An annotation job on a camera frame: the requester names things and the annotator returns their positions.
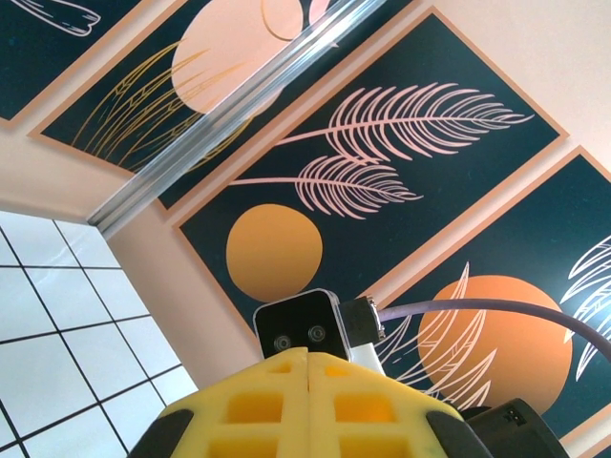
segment camera lens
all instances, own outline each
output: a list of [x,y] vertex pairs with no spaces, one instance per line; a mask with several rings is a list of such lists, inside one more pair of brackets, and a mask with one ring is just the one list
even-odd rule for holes
[[307,331],[307,336],[315,343],[322,342],[326,334],[325,329],[318,324],[310,327],[309,331]]
[[278,351],[288,350],[290,348],[290,339],[288,336],[278,336],[274,341],[274,348]]

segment wall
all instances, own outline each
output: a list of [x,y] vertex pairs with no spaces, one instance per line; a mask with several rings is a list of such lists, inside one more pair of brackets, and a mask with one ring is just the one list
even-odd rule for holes
[[125,456],[196,390],[96,229],[0,212],[0,456]]

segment artwork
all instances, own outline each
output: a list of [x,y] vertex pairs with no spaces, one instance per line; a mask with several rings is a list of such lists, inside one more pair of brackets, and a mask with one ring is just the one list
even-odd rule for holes
[[179,222],[249,325],[305,288],[359,295],[560,137],[435,13],[411,27]]
[[[34,136],[130,176],[286,47],[336,0],[180,2]],[[382,7],[160,197],[169,208],[410,0]]]
[[144,2],[2,2],[0,118],[15,121],[26,106],[139,3]]
[[[577,156],[390,306],[431,299],[531,302],[611,338],[611,183]],[[447,311],[386,323],[387,374],[459,408],[527,401],[558,436],[611,403],[611,366],[543,320]]]

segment orange circle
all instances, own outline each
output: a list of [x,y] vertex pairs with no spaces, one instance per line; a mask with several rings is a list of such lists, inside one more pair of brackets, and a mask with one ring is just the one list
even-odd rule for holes
[[211,1],[178,42],[172,60],[176,94],[191,110],[208,113],[296,37],[303,21],[299,0]]
[[235,222],[226,247],[231,280],[261,302],[294,296],[316,274],[323,239],[312,221],[283,205],[258,205]]
[[[457,284],[455,281],[443,288],[435,299],[449,299]],[[468,278],[464,298],[530,302],[560,311],[554,300],[536,286],[527,281],[499,275]],[[429,325],[438,313],[442,312],[425,314],[420,330]],[[466,352],[464,333],[476,313],[476,310],[461,310],[449,327],[442,326],[431,333],[430,341],[440,339],[439,345],[433,350],[426,345],[420,345],[422,337],[419,337],[420,358],[426,358],[426,362],[437,358],[442,358],[442,362],[448,361],[456,342],[459,342],[459,346],[454,350]],[[456,404],[469,399],[483,383],[491,381],[484,405],[498,406],[514,398],[521,398],[538,413],[543,413],[558,398],[571,366],[573,347],[570,341],[564,343],[565,332],[566,329],[558,324],[542,319],[517,313],[487,311],[481,333],[471,353],[452,376],[446,379],[447,387],[442,388],[441,392],[444,396],[455,393],[460,386],[460,378],[496,350],[492,364],[479,383],[461,394]],[[447,376],[447,371],[431,373],[432,368],[427,367],[426,362],[425,368],[434,383]]]

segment black plastic part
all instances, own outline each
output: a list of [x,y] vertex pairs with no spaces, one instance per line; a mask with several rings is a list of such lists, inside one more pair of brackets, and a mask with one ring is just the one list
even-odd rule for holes
[[552,430],[521,399],[491,408],[467,423],[495,458],[569,458]]
[[428,412],[427,420],[448,458],[493,458],[469,425],[462,420],[437,410]]
[[471,420],[473,417],[476,417],[477,415],[480,415],[490,409],[491,407],[488,406],[469,407],[465,408],[464,410],[460,410],[458,413],[460,413],[460,416],[465,422],[469,423],[469,420]]
[[368,298],[342,302],[340,314],[350,347],[380,342],[380,321]]
[[157,418],[127,458],[171,458],[192,418],[187,409]]
[[[348,340],[338,305],[332,293],[315,289],[259,307],[253,321],[263,356],[269,358],[289,348],[305,346],[308,351],[349,361]],[[324,337],[312,339],[313,328],[322,328]]]

